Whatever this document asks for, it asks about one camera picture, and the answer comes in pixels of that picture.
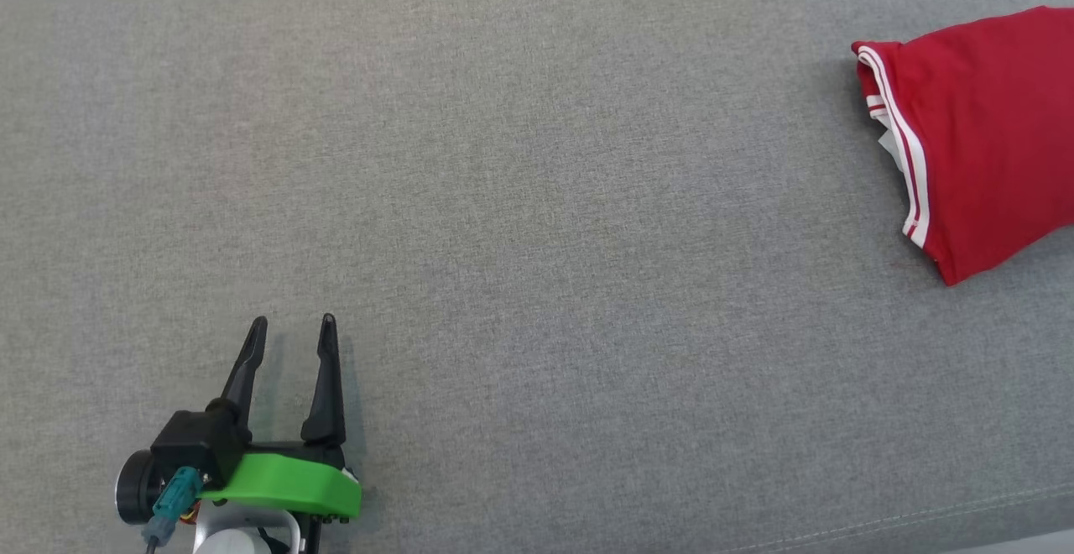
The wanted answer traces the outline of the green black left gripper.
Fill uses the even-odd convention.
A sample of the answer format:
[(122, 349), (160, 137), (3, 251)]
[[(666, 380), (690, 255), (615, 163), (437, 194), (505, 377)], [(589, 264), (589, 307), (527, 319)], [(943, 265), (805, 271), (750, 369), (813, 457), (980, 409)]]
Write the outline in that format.
[[(252, 442), (248, 419), (256, 371), (263, 362), (268, 318), (258, 316), (227, 377), (222, 399), (235, 415), (242, 443)], [(300, 428), (303, 444), (272, 443), (242, 455), (222, 489), (204, 489), (200, 519), (230, 504), (281, 510), (320, 522), (350, 522), (361, 514), (363, 489), (347, 465), (342, 355), (336, 318), (325, 314), (317, 345), (319, 370), (310, 413)]]

